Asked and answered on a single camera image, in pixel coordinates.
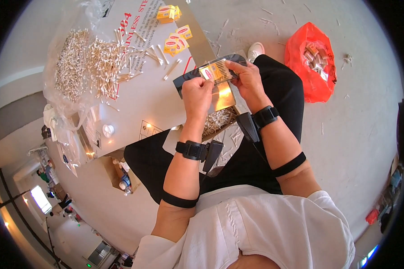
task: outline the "black wrist strap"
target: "black wrist strap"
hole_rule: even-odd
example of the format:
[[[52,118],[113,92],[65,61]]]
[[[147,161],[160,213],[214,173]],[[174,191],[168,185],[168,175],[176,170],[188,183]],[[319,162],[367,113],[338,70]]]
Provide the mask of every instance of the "black wrist strap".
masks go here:
[[[294,158],[293,160],[291,160],[287,164],[284,164],[283,166],[280,166],[279,168],[272,170],[272,172],[273,172],[275,177],[283,176],[283,175],[285,175],[287,173],[290,173],[293,170],[295,170],[306,159],[307,159],[307,157],[305,156],[305,154],[303,152],[301,152],[298,156],[296,156],[296,158]]]
[[[182,153],[184,158],[195,161],[204,160],[206,156],[205,145],[190,140],[185,143],[178,141],[175,150]]]
[[[196,206],[198,200],[199,197],[196,200],[186,200],[178,198],[177,196],[173,196],[172,194],[169,194],[165,190],[163,190],[163,201],[176,207],[192,208]]]
[[[270,105],[254,113],[253,120],[256,123],[257,130],[260,130],[271,122],[276,121],[279,115],[277,109]]]

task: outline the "window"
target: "window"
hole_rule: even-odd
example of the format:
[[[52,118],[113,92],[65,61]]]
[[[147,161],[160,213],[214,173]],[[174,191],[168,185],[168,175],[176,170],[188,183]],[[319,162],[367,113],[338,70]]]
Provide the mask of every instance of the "window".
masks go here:
[[[45,194],[43,193],[42,189],[37,185],[31,190],[31,196],[33,196],[34,200],[36,201],[37,205],[40,207],[44,214],[48,213],[53,207],[48,202]]]
[[[88,257],[88,261],[93,263],[95,266],[99,266],[110,251],[111,247],[107,243],[105,243],[105,241],[102,241],[102,243],[100,243],[92,252],[90,257]]]
[[[369,261],[371,256],[374,254],[374,252],[377,250],[377,247],[378,247],[378,245],[375,248],[373,248],[373,250],[370,251],[365,258],[363,258],[360,262],[358,262],[358,269],[366,268],[367,262]]]

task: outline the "person's left hand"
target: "person's left hand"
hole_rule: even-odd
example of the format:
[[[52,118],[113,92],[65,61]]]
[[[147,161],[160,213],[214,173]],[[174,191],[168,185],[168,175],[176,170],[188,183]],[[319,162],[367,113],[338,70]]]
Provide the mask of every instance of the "person's left hand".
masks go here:
[[[187,122],[205,122],[212,101],[213,88],[214,82],[203,78],[192,78],[183,83],[181,93],[186,109]]]

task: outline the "white sneaker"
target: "white sneaker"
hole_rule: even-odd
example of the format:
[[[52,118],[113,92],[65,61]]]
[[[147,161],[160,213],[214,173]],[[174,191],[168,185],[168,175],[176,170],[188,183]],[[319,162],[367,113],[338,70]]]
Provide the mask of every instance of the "white sneaker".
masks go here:
[[[263,47],[262,43],[260,42],[256,42],[253,43],[253,45],[250,46],[250,48],[248,49],[248,61],[253,63],[256,58],[261,55],[261,54],[265,54],[265,48]]]

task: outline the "hand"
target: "hand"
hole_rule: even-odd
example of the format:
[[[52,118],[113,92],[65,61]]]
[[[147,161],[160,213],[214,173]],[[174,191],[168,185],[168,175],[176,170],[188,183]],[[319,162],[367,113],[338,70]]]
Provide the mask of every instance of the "hand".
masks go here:
[[[193,78],[183,83],[184,107],[186,109],[187,121],[205,123],[208,109],[212,101],[212,89],[214,82],[203,78]]]
[[[225,65],[239,75],[239,78],[231,80],[231,83],[238,88],[239,93],[253,114],[268,105],[273,106],[265,94],[257,66],[250,62],[247,62],[247,66],[243,66],[232,61],[226,61]]]

